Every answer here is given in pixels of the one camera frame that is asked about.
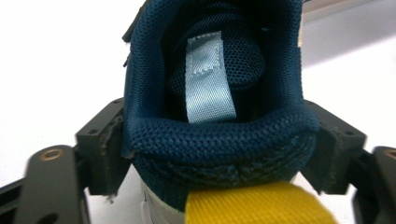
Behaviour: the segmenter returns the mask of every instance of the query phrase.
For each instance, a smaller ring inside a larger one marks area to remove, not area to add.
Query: light blue label
[[[188,40],[186,106],[189,123],[236,118],[224,66],[221,32]]]

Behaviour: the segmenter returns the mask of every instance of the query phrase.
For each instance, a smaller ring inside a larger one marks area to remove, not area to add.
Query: black metal holder
[[[321,193],[353,199],[356,222],[396,220],[396,149],[363,149],[366,136],[320,106],[306,102],[321,129],[303,175]],[[120,156],[123,99],[111,102],[78,133],[75,147],[48,147],[29,160],[26,177],[0,188],[0,224],[90,223],[84,189],[117,195],[130,161]]]

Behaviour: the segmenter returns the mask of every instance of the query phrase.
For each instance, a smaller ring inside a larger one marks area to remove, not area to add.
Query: shoe
[[[122,156],[183,212],[192,189],[289,181],[311,157],[301,0],[148,0],[131,43]]]

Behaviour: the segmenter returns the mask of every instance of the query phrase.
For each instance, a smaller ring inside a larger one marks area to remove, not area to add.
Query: white background
[[[120,38],[142,3],[0,3],[0,187],[22,178],[38,150],[73,146],[74,134],[123,95],[129,46]],[[395,12],[394,0],[374,0],[304,25],[305,98],[366,133],[370,151],[396,147]],[[296,183],[313,192],[300,176]],[[115,203],[89,198],[92,223],[141,223],[139,190],[131,168]],[[319,198],[339,223],[354,223],[353,192]]]

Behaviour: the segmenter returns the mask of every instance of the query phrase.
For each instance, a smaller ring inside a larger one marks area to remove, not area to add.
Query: yellow strap
[[[279,182],[242,189],[200,190],[189,194],[186,224],[335,223],[311,194]]]

